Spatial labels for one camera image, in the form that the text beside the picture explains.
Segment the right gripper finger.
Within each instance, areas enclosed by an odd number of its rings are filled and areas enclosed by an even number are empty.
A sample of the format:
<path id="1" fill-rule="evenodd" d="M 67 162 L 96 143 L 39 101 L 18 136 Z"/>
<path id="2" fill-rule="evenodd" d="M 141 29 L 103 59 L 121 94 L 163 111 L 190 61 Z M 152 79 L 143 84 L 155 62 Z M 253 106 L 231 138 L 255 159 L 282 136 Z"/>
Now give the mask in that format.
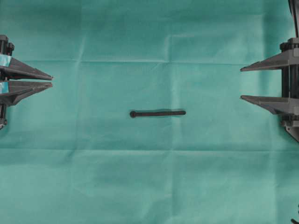
<path id="1" fill-rule="evenodd" d="M 275 115 L 299 114 L 299 100 L 297 98 L 241 95 L 240 99 L 262 107 Z"/>
<path id="2" fill-rule="evenodd" d="M 243 67 L 240 71 L 278 70 L 296 64 L 299 64 L 298 52 L 282 52 L 263 61 Z"/>

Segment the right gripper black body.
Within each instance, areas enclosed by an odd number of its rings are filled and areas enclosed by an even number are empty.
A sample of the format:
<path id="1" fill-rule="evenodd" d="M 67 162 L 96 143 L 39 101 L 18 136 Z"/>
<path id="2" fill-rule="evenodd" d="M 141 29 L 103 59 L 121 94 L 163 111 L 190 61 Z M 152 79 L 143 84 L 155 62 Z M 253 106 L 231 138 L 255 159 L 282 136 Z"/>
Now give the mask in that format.
<path id="1" fill-rule="evenodd" d="M 295 55 L 299 56 L 299 39 L 290 38 L 287 42 L 280 44 L 280 50 L 295 50 Z M 299 98 L 299 59 L 295 64 L 291 64 L 282 69 L 282 97 Z M 296 141 L 299 141 L 299 116 L 298 115 L 282 115 L 282 126 Z"/>

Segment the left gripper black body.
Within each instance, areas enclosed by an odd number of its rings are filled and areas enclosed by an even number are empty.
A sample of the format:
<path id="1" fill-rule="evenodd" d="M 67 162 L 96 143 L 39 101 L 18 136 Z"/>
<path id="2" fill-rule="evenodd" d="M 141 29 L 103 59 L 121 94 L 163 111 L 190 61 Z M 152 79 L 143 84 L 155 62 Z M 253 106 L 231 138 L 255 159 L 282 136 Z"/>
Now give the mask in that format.
<path id="1" fill-rule="evenodd" d="M 9 42 L 6 35 L 0 35 L 0 66 L 9 67 L 14 45 Z M 7 75 L 0 70 L 0 82 L 8 80 Z M 0 93 L 8 93 L 8 84 L 0 84 Z M 7 106 L 0 103 L 0 129 L 7 125 L 6 119 Z"/>

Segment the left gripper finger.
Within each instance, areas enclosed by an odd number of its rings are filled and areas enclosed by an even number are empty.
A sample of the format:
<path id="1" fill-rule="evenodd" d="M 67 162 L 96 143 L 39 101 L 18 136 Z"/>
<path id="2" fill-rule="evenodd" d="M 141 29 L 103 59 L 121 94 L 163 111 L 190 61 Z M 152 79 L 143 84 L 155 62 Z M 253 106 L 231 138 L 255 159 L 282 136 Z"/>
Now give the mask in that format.
<path id="1" fill-rule="evenodd" d="M 0 71 L 8 79 L 52 80 L 52 76 L 7 55 L 0 55 Z"/>
<path id="2" fill-rule="evenodd" d="M 1 81 L 0 103 L 17 105 L 21 100 L 52 87 L 49 82 Z"/>

